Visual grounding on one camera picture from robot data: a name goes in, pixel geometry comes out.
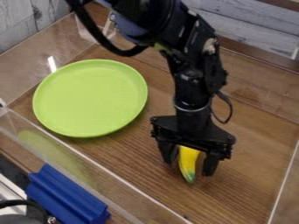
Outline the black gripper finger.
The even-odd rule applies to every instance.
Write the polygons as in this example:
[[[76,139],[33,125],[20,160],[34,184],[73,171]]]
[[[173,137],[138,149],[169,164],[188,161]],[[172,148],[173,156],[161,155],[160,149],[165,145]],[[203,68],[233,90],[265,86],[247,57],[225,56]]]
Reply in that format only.
[[[157,148],[162,157],[162,161],[169,165],[177,157],[178,146],[177,141],[170,138],[156,138]]]
[[[205,144],[201,146],[205,152],[203,160],[201,175],[209,177],[215,174],[221,160],[231,158],[231,144]]]

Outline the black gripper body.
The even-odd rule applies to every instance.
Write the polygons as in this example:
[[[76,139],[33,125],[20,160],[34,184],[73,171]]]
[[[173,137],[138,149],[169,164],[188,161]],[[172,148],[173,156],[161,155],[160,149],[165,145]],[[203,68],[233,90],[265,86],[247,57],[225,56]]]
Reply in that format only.
[[[150,118],[152,137],[170,138],[177,144],[203,151],[205,144],[231,144],[236,138],[221,129],[211,119],[211,105],[196,110],[176,109],[176,115],[161,115]]]

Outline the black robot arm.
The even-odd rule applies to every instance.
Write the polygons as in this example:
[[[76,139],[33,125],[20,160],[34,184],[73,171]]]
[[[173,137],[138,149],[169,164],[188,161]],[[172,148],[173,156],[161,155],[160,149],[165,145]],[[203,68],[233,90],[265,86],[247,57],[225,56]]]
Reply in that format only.
[[[94,0],[110,11],[118,33],[134,45],[117,48],[89,15],[80,0],[65,0],[93,39],[116,55],[132,57],[154,48],[166,60],[172,81],[173,115],[150,118],[152,137],[162,161],[181,160],[185,150],[205,154],[201,175],[211,176],[221,160],[231,158],[236,138],[219,127],[212,98],[229,98],[220,92],[228,71],[220,60],[220,40],[204,18],[182,0]]]

